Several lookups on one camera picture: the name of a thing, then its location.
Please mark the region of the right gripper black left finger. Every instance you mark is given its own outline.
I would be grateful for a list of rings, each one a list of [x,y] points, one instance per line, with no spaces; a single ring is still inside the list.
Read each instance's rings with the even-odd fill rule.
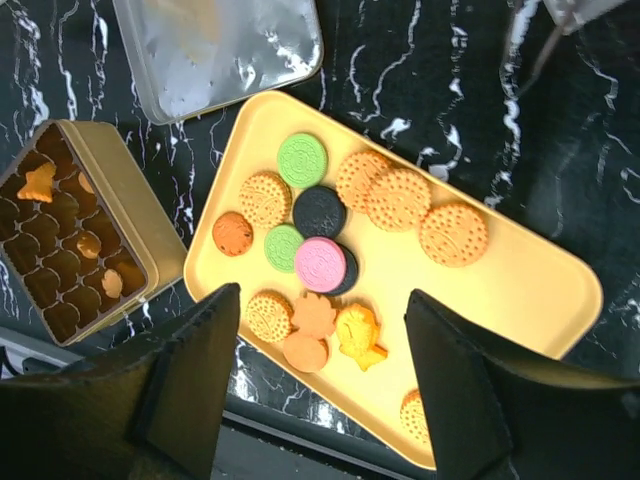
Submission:
[[[102,354],[1,384],[5,479],[207,479],[240,320],[228,283]]]

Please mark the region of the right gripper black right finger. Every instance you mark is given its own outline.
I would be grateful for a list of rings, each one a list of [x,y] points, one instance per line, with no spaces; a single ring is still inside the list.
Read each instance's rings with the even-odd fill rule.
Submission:
[[[418,289],[404,320],[438,478],[638,478],[638,381],[538,354]]]

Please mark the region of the orange flower cookie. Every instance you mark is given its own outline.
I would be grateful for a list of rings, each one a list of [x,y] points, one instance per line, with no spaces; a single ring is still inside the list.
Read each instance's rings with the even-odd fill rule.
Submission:
[[[84,231],[77,238],[76,249],[84,258],[95,260],[100,255],[102,244],[96,235],[89,231]]]

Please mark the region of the brown compartment cookie box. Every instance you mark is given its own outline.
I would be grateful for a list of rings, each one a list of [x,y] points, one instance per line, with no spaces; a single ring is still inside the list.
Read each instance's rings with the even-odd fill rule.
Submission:
[[[53,202],[20,200],[26,173],[56,166]],[[102,244],[95,260],[81,232]],[[175,284],[186,248],[117,129],[49,120],[1,177],[1,249],[53,342],[79,342]]]

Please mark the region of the yellow cookie tray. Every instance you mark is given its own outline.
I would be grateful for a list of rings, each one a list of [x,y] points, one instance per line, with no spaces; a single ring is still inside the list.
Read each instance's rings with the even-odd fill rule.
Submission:
[[[270,266],[264,233],[257,231],[250,251],[237,257],[214,245],[212,227],[223,213],[240,207],[238,193],[251,175],[272,171],[281,143],[305,132],[318,138],[329,155],[326,182],[334,184],[340,162],[371,150],[374,143],[314,108],[280,91],[247,100],[234,127],[205,203],[184,265],[184,282],[195,301],[227,283],[240,286],[240,300],[273,290],[288,299],[302,291],[292,273]],[[448,268],[431,261],[415,232],[387,233],[367,216],[353,213],[340,242],[357,258],[359,277],[343,297],[373,310],[387,359],[362,371],[333,351],[327,366],[298,380],[340,409],[380,441],[413,464],[433,469],[429,446],[402,427],[404,396],[417,388],[404,315],[410,294],[421,290],[465,319],[544,356],[562,358],[598,319],[603,290],[595,272],[582,260],[482,207],[489,229],[486,253],[474,264]]]

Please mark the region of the orange fish cookie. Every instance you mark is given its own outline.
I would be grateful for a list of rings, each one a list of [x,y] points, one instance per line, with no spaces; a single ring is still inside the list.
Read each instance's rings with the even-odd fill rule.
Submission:
[[[43,203],[53,202],[53,178],[56,166],[46,162],[33,171],[26,173],[26,183],[17,192],[20,200],[32,200]]]

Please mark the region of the silver tin lid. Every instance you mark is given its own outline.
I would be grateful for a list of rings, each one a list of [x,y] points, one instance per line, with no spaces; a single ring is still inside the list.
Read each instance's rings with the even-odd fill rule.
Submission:
[[[324,45],[313,1],[116,1],[141,109],[183,121],[304,81]]]

